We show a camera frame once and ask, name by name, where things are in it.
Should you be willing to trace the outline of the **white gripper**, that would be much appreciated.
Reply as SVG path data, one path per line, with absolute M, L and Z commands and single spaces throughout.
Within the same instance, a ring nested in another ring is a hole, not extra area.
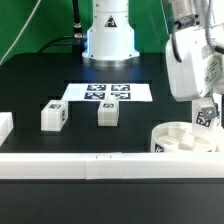
M 203 98 L 224 77 L 224 57 L 209 47 L 203 29 L 177 31 L 176 43 L 181 62 L 174 57 L 171 40 L 165 53 L 171 93 L 176 101 Z M 217 117 L 217 105 L 211 96 L 202 99 L 201 110 L 205 119 Z

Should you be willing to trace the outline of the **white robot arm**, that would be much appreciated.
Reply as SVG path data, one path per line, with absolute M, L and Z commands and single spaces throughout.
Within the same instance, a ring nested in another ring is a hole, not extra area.
M 224 0 L 161 0 L 168 25 L 165 57 L 171 93 L 177 101 L 199 102 L 203 117 L 218 116 L 213 88 L 224 77 Z M 92 0 L 86 63 L 119 67 L 137 61 L 129 0 Z

